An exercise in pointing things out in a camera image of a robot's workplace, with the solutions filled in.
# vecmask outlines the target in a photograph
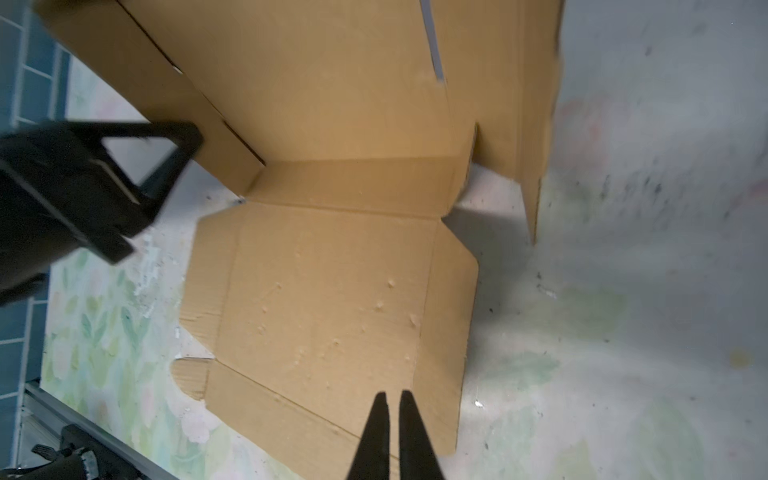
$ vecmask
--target cardboard box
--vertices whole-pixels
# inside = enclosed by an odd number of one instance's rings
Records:
[[[246,198],[198,224],[181,323],[216,359],[176,361],[182,390],[305,478],[346,474],[380,390],[454,452],[477,263],[440,219],[474,159],[520,183],[535,235],[561,6],[38,4],[148,119],[196,122]]]

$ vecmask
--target unfolded cardboard box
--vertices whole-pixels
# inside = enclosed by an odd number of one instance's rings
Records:
[[[194,121],[245,199],[198,224],[181,323],[216,359],[176,361],[182,390],[305,478],[346,474],[381,390],[453,453],[477,263],[441,218],[472,160],[520,183],[535,235],[560,0],[37,10],[148,119]]]

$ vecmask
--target table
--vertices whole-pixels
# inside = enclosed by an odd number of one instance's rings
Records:
[[[480,262],[448,478],[765,475],[768,7],[671,9],[567,3],[535,248],[481,167],[446,219]],[[70,118],[137,118],[71,75]],[[293,476],[168,372],[207,354],[177,320],[195,220],[236,201],[193,166],[137,255],[52,269],[42,387],[179,478]]]

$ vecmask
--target blue tile wall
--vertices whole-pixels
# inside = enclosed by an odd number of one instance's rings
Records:
[[[24,58],[19,57],[22,51]],[[64,119],[69,61],[70,54],[48,35],[29,0],[0,0],[0,134]],[[22,74],[17,84],[18,72]],[[22,362],[25,381],[40,376],[47,298],[46,288],[32,299],[0,308],[0,468],[11,466],[13,458]],[[23,359],[27,322],[29,348]]]

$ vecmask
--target yellow spot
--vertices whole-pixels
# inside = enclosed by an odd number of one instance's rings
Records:
[[[730,368],[734,370],[745,369],[752,365],[752,356],[746,350],[733,349],[730,351],[728,363],[730,363]]]

